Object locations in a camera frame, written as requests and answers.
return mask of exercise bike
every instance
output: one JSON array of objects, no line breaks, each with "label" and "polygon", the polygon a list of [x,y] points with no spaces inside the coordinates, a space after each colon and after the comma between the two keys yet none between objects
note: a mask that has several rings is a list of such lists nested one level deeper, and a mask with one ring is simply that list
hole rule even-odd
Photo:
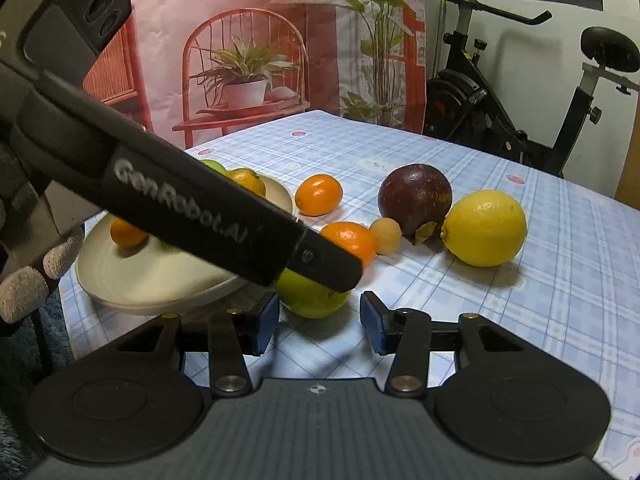
[{"label": "exercise bike", "polygon": [[638,85],[628,78],[609,72],[633,73],[640,70],[640,52],[628,37],[615,30],[590,27],[582,33],[580,47],[588,59],[598,66],[582,65],[580,85],[575,89],[567,114],[553,147],[532,142],[517,129],[489,82],[478,68],[481,52],[487,42],[476,39],[476,52],[466,51],[472,12],[481,10],[524,25],[541,25],[551,19],[546,10],[535,18],[526,18],[496,9],[477,0],[447,0],[460,10],[456,30],[446,33],[444,43],[450,46],[447,63],[437,77],[427,81],[427,105],[423,134],[462,144],[482,152],[514,160],[538,170],[562,176],[578,134],[587,118],[597,124],[602,116],[592,107],[593,93],[599,78],[617,83],[618,91],[630,95]]}]

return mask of white bowl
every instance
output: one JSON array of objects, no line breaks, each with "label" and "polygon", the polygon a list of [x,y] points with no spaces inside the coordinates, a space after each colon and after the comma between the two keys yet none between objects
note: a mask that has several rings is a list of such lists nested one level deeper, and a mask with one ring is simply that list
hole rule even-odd
[{"label": "white bowl", "polygon": [[[293,196],[274,178],[261,175],[271,203],[296,215]],[[113,216],[89,232],[76,263],[78,283],[97,303],[128,314],[181,313],[232,293],[246,280],[151,236],[134,254],[111,240]]]}]

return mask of blue rug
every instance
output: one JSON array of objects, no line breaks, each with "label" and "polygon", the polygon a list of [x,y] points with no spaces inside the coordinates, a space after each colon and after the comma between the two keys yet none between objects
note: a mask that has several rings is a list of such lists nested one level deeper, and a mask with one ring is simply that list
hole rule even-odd
[{"label": "blue rug", "polygon": [[[73,360],[58,290],[40,309],[53,363]],[[42,378],[40,354],[31,319],[10,337],[0,337],[0,478],[20,478],[42,456],[26,421],[26,403]]]}]

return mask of yellow lemon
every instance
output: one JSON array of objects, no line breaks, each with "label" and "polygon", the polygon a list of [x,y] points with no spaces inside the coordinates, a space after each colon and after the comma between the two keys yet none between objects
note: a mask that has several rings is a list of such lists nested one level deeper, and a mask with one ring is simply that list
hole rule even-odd
[{"label": "yellow lemon", "polygon": [[440,237],[466,264],[494,267],[518,254],[527,237],[527,219],[511,195],[494,189],[478,191],[451,208]]}]

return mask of printed backdrop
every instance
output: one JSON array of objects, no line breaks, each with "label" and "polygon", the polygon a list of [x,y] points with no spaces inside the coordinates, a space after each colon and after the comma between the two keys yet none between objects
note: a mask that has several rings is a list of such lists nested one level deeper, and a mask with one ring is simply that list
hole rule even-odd
[{"label": "printed backdrop", "polygon": [[132,0],[84,88],[178,147],[321,109],[420,132],[424,0]]}]

